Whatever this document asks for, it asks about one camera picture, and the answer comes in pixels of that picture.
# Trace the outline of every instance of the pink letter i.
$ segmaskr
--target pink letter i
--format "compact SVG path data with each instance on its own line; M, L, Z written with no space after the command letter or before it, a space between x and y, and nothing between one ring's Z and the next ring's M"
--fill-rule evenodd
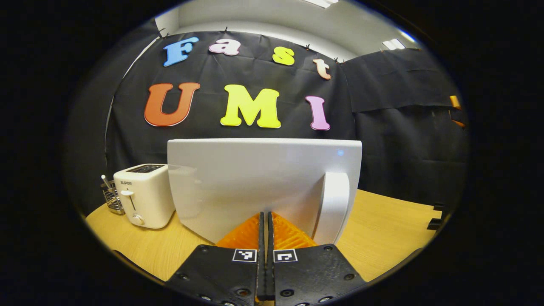
M323 103L325 100L320 97L316 96L307 96L306 101L310 103L310 106L312 107L312 117L313 121L310 126L314 130L320 130L320 131L327 131L331 128L331 126L327 123L325 119L325 113L323 111Z

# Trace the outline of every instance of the metal basket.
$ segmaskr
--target metal basket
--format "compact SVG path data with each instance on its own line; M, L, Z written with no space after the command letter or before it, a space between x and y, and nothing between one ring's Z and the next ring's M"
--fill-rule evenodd
M118 215L124 215L125 210L123 209L123 205L121 205L121 200L119 199L119 195L117 194L115 182L112 180L108 181L108 183L112 187L111 189L108 188L105 183L100 185L100 187L102 188L102 193L104 194L104 199L106 200L106 204L108 205L108 208L111 212Z

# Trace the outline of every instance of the wooden table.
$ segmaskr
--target wooden table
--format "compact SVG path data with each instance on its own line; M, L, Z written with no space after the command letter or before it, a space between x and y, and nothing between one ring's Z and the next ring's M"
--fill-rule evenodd
M427 225L441 213L416 204L357 190L338 249L370 281L401 262L434 236ZM104 204L87 216L91 229L111 249L162 280L168 280L199 244L213 245L180 223L174 212L162 229L133 225Z

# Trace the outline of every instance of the white appliance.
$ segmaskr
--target white appliance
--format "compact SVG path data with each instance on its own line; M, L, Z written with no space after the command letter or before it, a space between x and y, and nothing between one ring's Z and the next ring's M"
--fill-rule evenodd
M213 243L261 211L317 244L336 243L355 200L361 150L355 140L169 140L174 205L182 224Z
M175 210L168 166L141 164L113 175L121 204L130 222L140 227L160 229Z

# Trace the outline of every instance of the wire utensil holder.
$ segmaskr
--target wire utensil holder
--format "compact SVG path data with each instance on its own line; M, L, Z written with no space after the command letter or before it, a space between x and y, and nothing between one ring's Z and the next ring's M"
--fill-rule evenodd
M118 215L124 215L125 210L117 194L117 189L115 188L115 181L107 181L106 177L103 176L103 184L100 185L102 188L102 193L104 194L104 199L106 200L106 205L108 205L109 211L116 213Z

